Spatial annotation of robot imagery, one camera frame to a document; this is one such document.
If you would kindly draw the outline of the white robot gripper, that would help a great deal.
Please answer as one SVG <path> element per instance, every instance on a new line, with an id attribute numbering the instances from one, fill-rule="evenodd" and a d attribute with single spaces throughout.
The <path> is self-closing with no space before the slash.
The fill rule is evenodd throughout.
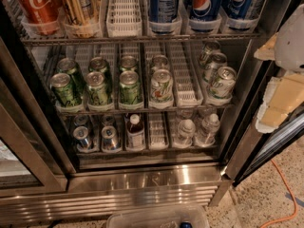
<path id="1" fill-rule="evenodd" d="M 286 70 L 304 72 L 304 4 L 299 5 L 278 33 L 254 53 L 261 61 L 275 60 Z M 304 75 L 273 77 L 267 84 L 256 118 L 259 133 L 272 133 L 304 102 Z"/>

